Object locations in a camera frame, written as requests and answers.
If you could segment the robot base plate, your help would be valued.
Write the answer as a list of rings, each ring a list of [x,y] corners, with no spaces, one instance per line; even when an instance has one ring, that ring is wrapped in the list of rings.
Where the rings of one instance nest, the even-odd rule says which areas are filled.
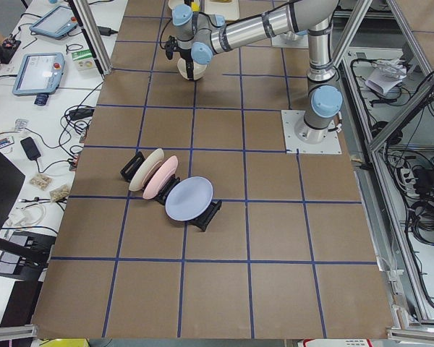
[[[284,33],[271,38],[271,45],[277,48],[308,49],[307,35]]]
[[[308,127],[303,110],[282,110],[281,120],[287,154],[341,155],[339,130],[334,121],[326,129]]]

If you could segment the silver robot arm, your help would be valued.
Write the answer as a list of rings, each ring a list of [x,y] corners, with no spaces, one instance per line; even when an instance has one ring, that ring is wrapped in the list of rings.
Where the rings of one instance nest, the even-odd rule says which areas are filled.
[[[212,58],[220,53],[251,46],[273,38],[297,35],[307,37],[309,67],[309,108],[295,124],[296,137],[317,145],[330,132],[343,97],[331,84],[337,72],[332,59],[333,13],[337,1],[288,1],[263,13],[230,24],[224,16],[195,11],[183,1],[171,10],[175,34],[166,41],[167,59],[180,55],[180,74],[189,81],[202,77]]]

